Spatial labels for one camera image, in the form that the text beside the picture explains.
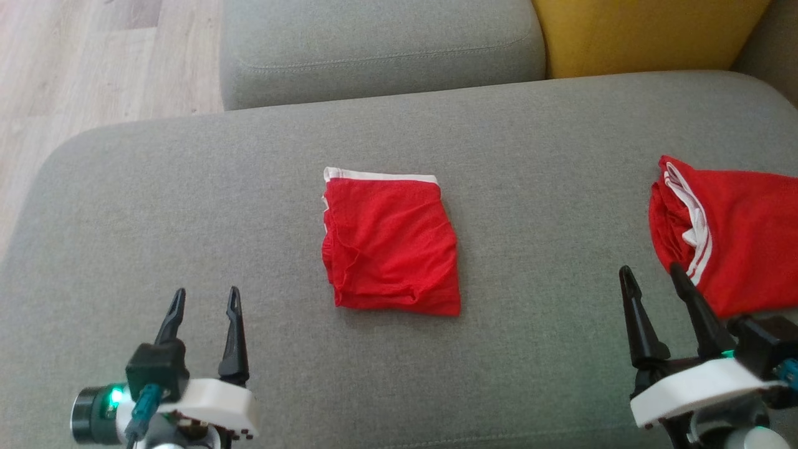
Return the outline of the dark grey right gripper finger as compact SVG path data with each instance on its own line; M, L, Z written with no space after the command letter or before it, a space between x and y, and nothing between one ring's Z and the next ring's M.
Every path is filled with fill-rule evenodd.
M736 341L693 284L686 270L681 264L674 262L670 264L669 274L676 295L686 304L698 343L698 357L701 360L714 360L732 354Z
M619 281L632 366L647 369L653 364L669 360L669 347L656 335L642 304L642 290L629 266L620 268Z

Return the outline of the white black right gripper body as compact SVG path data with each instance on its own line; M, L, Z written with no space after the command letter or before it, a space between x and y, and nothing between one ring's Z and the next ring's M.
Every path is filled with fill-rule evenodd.
M630 398L637 427L683 422L688 431L701 425L769 426L767 410L790 401L790 361L755 374L728 354L716 360L666 360L637 369Z

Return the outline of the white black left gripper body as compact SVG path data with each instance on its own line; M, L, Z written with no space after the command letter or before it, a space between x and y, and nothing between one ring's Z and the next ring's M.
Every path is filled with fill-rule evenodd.
M80 445L128 445L135 403L127 384L86 387L72 404L70 431ZM232 445L259 436L251 390L221 380L189 380L180 401L161 403L133 445Z

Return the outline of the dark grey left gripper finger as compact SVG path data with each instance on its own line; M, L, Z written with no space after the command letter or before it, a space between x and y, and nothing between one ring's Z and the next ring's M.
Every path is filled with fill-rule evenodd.
M155 345L165 345L177 341L178 330L183 322L187 292L185 288L178 288L166 312L159 332L154 341Z
M218 376L223 382L245 387L250 380L250 366L241 296L236 286L231 287L226 314L229 327L223 356L218 365Z

